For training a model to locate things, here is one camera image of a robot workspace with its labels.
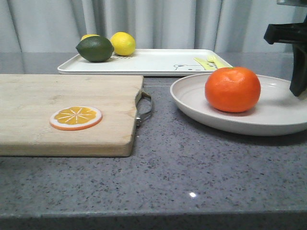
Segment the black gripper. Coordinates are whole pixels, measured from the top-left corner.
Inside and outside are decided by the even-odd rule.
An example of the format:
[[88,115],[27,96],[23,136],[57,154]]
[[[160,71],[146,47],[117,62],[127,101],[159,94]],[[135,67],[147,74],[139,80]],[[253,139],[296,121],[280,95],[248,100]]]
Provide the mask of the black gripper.
[[299,96],[307,89],[307,24],[269,24],[264,39],[270,44],[293,44],[293,74],[290,91]]

